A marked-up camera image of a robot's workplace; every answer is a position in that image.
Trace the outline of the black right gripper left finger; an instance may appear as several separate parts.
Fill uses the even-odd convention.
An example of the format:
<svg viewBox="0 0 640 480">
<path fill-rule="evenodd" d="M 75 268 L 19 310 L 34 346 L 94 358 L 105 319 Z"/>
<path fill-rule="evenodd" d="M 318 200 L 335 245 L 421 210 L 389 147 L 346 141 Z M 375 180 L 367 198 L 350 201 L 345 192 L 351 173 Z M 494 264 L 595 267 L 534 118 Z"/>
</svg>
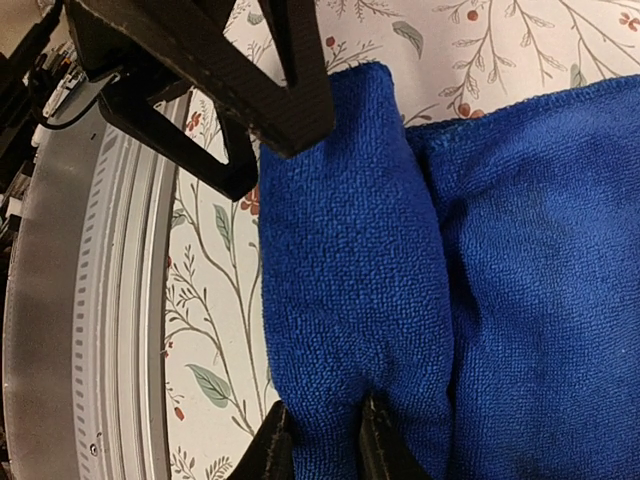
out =
<svg viewBox="0 0 640 480">
<path fill-rule="evenodd" d="M 294 480 L 292 420 L 275 402 L 228 480 Z"/>
</svg>

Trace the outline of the blue microfibre towel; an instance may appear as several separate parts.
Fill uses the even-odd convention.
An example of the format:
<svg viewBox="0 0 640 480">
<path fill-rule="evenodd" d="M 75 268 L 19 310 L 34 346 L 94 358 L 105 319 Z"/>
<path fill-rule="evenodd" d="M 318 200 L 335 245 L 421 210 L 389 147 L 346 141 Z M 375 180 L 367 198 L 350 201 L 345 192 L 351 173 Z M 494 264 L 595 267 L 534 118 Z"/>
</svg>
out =
<svg viewBox="0 0 640 480">
<path fill-rule="evenodd" d="M 389 69 L 261 153 L 265 338 L 299 479 L 353 479 L 381 396 L 435 479 L 639 475 L 639 79 L 405 127 Z"/>
</svg>

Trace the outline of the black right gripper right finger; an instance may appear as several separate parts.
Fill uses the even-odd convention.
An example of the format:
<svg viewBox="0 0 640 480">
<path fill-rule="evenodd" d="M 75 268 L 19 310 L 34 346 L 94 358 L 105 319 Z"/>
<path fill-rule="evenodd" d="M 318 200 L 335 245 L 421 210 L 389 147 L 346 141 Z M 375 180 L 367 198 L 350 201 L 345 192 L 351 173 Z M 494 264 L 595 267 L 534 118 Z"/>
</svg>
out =
<svg viewBox="0 0 640 480">
<path fill-rule="evenodd" d="M 387 406 L 376 397 L 369 397 L 363 405 L 359 455 L 360 479 L 427 480 L 430 478 L 392 425 Z"/>
</svg>

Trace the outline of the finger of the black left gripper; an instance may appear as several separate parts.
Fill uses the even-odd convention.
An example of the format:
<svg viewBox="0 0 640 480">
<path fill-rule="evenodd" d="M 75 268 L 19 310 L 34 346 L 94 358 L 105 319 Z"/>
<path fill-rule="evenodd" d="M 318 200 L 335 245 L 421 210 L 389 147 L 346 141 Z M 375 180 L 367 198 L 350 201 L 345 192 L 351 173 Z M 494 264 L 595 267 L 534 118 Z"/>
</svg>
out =
<svg viewBox="0 0 640 480">
<path fill-rule="evenodd" d="M 261 13 L 284 72 L 277 83 L 224 34 L 231 1 L 67 1 L 81 64 L 103 92 L 141 112 L 194 86 L 224 114 L 289 158 L 325 139 L 334 105 L 315 4 L 262 1 Z"/>
<path fill-rule="evenodd" d="M 159 113 L 143 96 L 141 85 L 125 78 L 103 87 L 99 109 L 112 126 L 166 157 L 218 193 L 238 201 L 258 181 L 258 166 L 250 136 L 241 124 L 220 121 L 228 161 L 223 163 Z"/>
</svg>

